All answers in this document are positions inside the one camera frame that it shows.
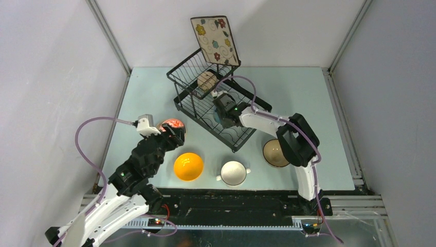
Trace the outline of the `blue floral mug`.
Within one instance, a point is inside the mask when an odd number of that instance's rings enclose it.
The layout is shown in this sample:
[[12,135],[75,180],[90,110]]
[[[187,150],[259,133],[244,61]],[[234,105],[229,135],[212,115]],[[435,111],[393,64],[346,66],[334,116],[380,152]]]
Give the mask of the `blue floral mug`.
[[213,119],[215,120],[216,123],[222,125],[223,120],[221,114],[217,111],[217,109],[214,110]]

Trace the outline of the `beige ceramic mug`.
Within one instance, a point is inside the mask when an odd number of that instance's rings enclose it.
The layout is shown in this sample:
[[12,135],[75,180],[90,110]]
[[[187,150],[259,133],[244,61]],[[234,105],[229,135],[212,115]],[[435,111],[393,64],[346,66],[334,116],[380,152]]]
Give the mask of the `beige ceramic mug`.
[[209,71],[203,72],[197,77],[197,85],[203,92],[214,88],[217,82],[216,75]]

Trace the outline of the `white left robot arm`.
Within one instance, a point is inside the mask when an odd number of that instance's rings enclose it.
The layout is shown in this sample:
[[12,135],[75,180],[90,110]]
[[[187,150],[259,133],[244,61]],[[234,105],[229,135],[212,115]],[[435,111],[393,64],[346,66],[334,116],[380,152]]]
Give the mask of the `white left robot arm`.
[[53,246],[99,246],[133,219],[162,209],[162,194],[149,183],[164,162],[166,152],[184,145],[186,129],[163,124],[158,129],[147,122],[136,123],[142,140],[129,158],[109,177],[102,201],[88,205],[63,227],[50,227],[45,236]]

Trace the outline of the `square floral ceramic plate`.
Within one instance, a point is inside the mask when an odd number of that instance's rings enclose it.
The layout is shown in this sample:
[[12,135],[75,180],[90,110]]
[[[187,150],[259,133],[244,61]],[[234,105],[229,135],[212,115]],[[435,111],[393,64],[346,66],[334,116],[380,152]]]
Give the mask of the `square floral ceramic plate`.
[[190,21],[206,62],[241,65],[227,16],[197,16]]

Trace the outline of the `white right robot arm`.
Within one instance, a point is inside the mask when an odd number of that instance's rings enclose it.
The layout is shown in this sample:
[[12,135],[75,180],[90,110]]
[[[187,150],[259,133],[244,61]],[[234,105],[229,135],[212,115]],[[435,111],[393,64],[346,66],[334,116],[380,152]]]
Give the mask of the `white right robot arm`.
[[253,103],[237,104],[227,91],[212,92],[213,104],[224,128],[245,127],[275,137],[286,161],[297,175],[299,208],[305,215],[324,215],[316,165],[321,161],[319,139],[301,114],[273,115]]

